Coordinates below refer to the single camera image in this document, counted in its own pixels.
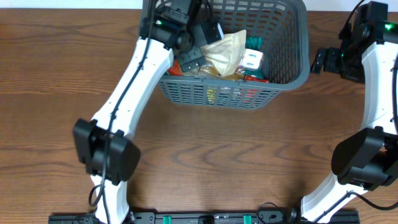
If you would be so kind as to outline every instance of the wooden table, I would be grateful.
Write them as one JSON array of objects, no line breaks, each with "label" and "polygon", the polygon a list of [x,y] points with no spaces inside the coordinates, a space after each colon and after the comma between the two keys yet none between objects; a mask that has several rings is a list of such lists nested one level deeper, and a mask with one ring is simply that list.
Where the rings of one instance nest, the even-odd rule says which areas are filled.
[{"label": "wooden table", "polygon": [[[46,223],[88,212],[93,187],[77,160],[72,127],[107,100],[134,51],[137,10],[0,10],[1,223]],[[309,12],[310,59],[338,47],[347,12]],[[391,17],[398,21],[395,14]],[[180,106],[157,88],[134,142],[142,151],[129,181],[132,207],[164,211],[291,206],[330,172],[335,146],[358,131],[364,86],[310,75],[261,110]],[[398,185],[366,196],[397,200]],[[396,223],[360,200],[363,223]]]}]

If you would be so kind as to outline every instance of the gray basket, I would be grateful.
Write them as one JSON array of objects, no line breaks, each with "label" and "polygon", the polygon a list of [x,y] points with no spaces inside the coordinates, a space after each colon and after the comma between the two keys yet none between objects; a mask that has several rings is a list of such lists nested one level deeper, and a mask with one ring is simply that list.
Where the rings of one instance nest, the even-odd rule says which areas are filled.
[{"label": "gray basket", "polygon": [[262,72],[271,83],[164,75],[159,85],[178,104],[258,109],[310,73],[307,9],[302,0],[209,0],[225,33],[247,30],[264,39]]}]

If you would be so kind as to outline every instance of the black cable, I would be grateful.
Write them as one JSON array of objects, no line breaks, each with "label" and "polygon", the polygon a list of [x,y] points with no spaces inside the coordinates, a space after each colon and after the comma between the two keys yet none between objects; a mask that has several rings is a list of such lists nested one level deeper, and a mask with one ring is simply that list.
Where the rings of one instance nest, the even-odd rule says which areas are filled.
[{"label": "black cable", "polygon": [[372,203],[371,201],[369,201],[368,199],[366,199],[365,197],[363,197],[362,195],[360,195],[356,192],[347,192],[347,194],[357,196],[359,199],[364,201],[366,204],[370,205],[372,208],[375,208],[380,211],[391,211],[391,210],[398,208],[398,202],[391,206],[388,206],[388,207],[382,207],[382,206],[375,205],[374,203]]},{"label": "black cable", "polygon": [[181,50],[180,54],[188,53],[195,45],[195,37],[193,36],[193,32],[190,29],[187,29],[187,32],[189,33],[189,46],[186,50]]},{"label": "black cable", "polygon": [[[106,166],[107,166],[107,159],[108,158],[108,154],[109,154],[109,144],[110,144],[110,137],[111,137],[111,130],[112,130],[112,125],[113,125],[113,121],[116,119],[116,112],[119,109],[119,106],[124,98],[124,96],[126,95],[126,93],[128,92],[128,90],[130,89],[133,81],[136,79],[138,73],[141,71],[141,69],[143,68],[145,59],[147,58],[147,53],[149,50],[149,44],[150,44],[150,38],[152,36],[152,28],[153,28],[153,24],[154,24],[154,17],[155,17],[155,5],[154,5],[154,1],[150,1],[150,7],[149,7],[149,12],[150,12],[150,24],[149,24],[149,33],[148,33],[148,37],[147,37],[147,44],[145,47],[145,51],[144,54],[142,56],[141,61],[138,64],[138,67],[134,73],[134,75],[132,76],[132,78],[130,79],[129,83],[127,84],[127,86],[125,87],[124,91],[122,92],[122,94],[119,97],[118,102],[116,103],[112,113],[111,113],[111,119],[109,120],[109,126],[108,129],[106,130],[106,135],[105,135],[105,146],[104,146],[104,162],[103,162],[103,170],[102,170],[102,180],[101,183],[95,187],[93,187],[93,189],[91,190],[90,194],[89,194],[89,204],[91,206],[97,206],[98,202],[100,202],[101,197],[103,197],[103,203],[104,203],[104,209],[105,209],[105,213],[106,213],[106,219],[107,222],[110,223],[109,221],[109,212],[108,212],[108,206],[106,205],[106,199],[105,199],[105,192],[104,192],[104,188],[105,188],[105,179],[106,179]],[[99,193],[98,196],[96,198],[96,200],[94,201],[94,203],[91,203],[91,198],[93,196],[93,192],[95,191],[95,189],[97,189],[98,187],[100,187],[99,189]]]},{"label": "black cable", "polygon": [[207,5],[207,2],[208,2],[209,0],[206,0],[206,3],[205,3],[205,17],[207,17],[207,10],[208,10],[208,5]]},{"label": "black cable", "polygon": [[397,109],[397,73],[398,73],[398,55],[392,68],[392,113],[396,132],[398,134],[398,109]]},{"label": "black cable", "polygon": [[209,0],[206,0],[206,5],[207,5],[207,7],[209,8],[209,11],[210,11],[210,19],[212,19],[213,18],[213,9],[211,8]]},{"label": "black cable", "polygon": [[264,223],[264,224],[268,224],[267,222],[265,222],[265,221],[264,221],[262,218],[260,218],[260,216],[259,216],[259,214],[260,214],[260,209],[261,209],[263,206],[265,206],[265,205],[273,205],[273,206],[275,206],[275,208],[278,208],[278,206],[277,206],[276,204],[272,203],[272,202],[266,202],[266,203],[263,203],[262,205],[260,205],[260,207],[257,209],[257,212],[256,212],[257,219],[258,219],[260,222]]},{"label": "black cable", "polygon": [[348,16],[347,22],[344,25],[344,28],[348,27],[349,21],[351,20],[352,16],[354,15],[355,11],[361,6],[361,4],[365,2],[365,0],[361,0],[354,8],[354,10],[351,12],[351,14]]},{"label": "black cable", "polygon": [[339,204],[341,204],[342,202],[344,202],[344,200],[346,200],[347,198],[349,198],[348,194],[345,194],[342,198],[340,198],[334,205],[332,205],[328,210],[324,211],[322,215],[320,215],[316,220],[314,220],[314,223],[318,223],[319,220],[321,220],[323,217],[325,217],[327,214],[329,214],[331,211],[333,211],[333,209],[335,209]]}]

